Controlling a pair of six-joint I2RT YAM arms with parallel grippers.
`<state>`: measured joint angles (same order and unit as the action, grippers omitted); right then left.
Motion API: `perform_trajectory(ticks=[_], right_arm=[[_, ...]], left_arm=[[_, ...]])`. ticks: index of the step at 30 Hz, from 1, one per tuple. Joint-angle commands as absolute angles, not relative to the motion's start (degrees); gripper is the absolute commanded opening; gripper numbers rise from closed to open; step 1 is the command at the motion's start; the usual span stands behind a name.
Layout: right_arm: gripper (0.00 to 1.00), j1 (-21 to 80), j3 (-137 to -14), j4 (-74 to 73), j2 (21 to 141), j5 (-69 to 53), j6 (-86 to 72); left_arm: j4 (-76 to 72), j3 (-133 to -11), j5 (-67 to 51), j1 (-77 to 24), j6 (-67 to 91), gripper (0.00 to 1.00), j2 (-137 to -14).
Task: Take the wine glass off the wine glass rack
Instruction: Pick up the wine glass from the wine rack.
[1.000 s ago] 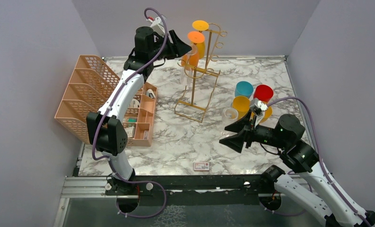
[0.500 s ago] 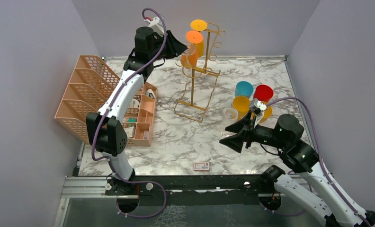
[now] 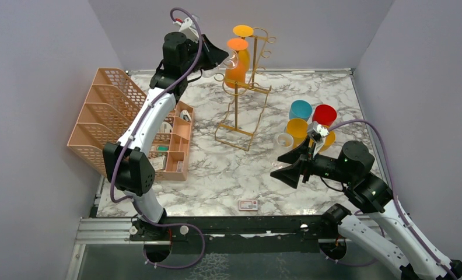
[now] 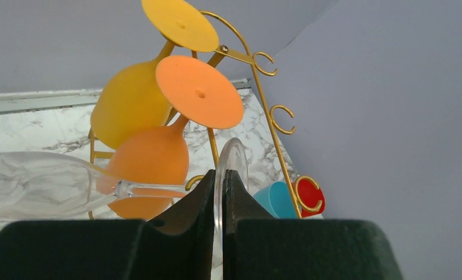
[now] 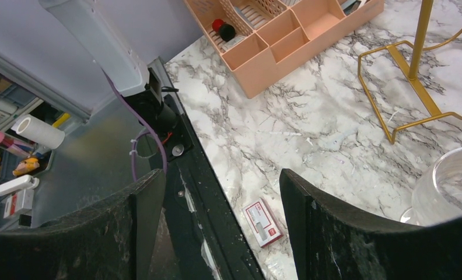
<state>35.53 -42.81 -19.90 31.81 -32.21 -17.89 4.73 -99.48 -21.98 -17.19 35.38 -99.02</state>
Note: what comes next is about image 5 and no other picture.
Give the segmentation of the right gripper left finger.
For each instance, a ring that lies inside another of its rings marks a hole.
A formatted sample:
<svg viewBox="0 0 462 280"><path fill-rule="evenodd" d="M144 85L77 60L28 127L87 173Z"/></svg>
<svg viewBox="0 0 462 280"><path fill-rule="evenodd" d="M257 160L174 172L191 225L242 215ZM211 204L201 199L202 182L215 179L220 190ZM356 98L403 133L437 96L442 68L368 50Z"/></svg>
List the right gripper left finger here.
<svg viewBox="0 0 462 280"><path fill-rule="evenodd" d="M148 279L163 170L31 229L0 232L0 279Z"/></svg>

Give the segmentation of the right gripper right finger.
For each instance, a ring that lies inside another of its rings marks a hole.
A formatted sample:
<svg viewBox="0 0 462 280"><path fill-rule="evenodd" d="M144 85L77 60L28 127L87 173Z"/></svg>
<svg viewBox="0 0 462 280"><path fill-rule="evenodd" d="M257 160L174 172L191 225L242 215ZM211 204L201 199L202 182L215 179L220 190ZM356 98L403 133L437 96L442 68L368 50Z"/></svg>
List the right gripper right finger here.
<svg viewBox="0 0 462 280"><path fill-rule="evenodd" d="M462 217L430 227L397 222L291 169L279 186L299 279L462 279Z"/></svg>

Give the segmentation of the clear wine glass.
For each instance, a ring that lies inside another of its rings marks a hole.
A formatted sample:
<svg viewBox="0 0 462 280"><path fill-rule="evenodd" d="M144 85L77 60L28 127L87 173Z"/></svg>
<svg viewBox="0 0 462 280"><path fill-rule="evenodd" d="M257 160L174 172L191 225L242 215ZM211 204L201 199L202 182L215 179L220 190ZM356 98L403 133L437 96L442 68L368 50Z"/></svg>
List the clear wine glass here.
<svg viewBox="0 0 462 280"><path fill-rule="evenodd" d="M400 222L432 226L462 217L462 148L445 153L417 180Z"/></svg>

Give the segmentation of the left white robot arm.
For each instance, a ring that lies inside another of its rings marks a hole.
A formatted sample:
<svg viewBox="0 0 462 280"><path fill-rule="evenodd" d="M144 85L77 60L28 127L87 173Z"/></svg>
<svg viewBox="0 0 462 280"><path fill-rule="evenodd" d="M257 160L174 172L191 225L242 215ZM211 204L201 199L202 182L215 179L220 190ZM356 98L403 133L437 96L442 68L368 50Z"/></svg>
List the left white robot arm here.
<svg viewBox="0 0 462 280"><path fill-rule="evenodd" d="M132 109L142 125L158 134L173 132L178 116L162 96L161 76L139 58L96 1L40 1L92 56L113 92Z"/></svg>

